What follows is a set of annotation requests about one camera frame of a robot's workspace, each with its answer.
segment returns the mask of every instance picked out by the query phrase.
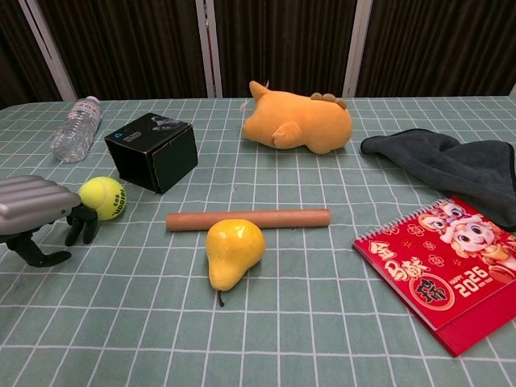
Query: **bottle label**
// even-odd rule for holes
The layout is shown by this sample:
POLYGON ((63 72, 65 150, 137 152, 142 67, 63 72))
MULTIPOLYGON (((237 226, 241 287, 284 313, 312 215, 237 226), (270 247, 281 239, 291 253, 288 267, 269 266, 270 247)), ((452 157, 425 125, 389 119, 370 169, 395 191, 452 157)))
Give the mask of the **bottle label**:
POLYGON ((98 109, 97 105, 90 101, 79 101, 73 105, 72 111, 70 113, 74 113, 78 110, 85 110, 91 115, 93 115, 96 119, 100 119, 100 109, 98 109))

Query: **yellow pear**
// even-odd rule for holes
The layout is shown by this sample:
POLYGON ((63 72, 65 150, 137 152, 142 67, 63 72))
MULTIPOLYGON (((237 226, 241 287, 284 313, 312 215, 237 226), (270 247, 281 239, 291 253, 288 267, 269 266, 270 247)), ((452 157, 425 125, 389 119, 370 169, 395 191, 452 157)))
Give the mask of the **yellow pear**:
POLYGON ((224 219, 208 230, 206 254, 210 283, 217 290, 220 306, 224 306, 221 292, 235 286, 264 253, 264 234, 248 220, 224 219))

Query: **cartoon character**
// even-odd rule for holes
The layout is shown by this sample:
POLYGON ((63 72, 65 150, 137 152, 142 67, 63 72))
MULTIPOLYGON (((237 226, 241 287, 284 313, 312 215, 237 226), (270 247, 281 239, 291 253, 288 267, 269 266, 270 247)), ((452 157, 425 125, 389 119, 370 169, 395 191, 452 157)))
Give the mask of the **cartoon character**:
POLYGON ((516 243, 500 243, 501 230, 478 215, 454 220, 440 239, 449 243, 462 258, 479 258, 489 266, 489 274, 501 282, 516 278, 516 243))
POLYGON ((468 216, 468 214, 461 206, 455 203, 443 203, 429 214, 419 215, 418 221, 428 231, 437 231, 443 234, 450 223, 464 216, 468 216))

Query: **gray towel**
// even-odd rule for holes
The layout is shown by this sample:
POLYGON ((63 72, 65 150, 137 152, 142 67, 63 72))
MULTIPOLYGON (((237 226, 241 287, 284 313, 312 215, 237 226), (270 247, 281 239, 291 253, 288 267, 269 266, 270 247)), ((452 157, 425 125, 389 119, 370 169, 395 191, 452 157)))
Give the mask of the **gray towel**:
POLYGON ((497 226, 516 231, 514 149, 497 140, 460 144, 449 135, 409 129, 362 141, 364 154, 380 154, 445 196, 457 196, 497 226))

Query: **stuffed pig toy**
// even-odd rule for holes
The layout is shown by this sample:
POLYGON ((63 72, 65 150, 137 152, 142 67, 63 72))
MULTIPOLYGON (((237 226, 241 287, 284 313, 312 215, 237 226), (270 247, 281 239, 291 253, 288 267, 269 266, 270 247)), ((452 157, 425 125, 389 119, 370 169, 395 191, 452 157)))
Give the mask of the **stuffed pig toy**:
POLYGON ((256 101, 243 125, 243 137, 276 149, 306 145, 323 154, 343 147, 352 136, 352 117, 346 103, 331 94, 305 97, 249 84, 256 101))

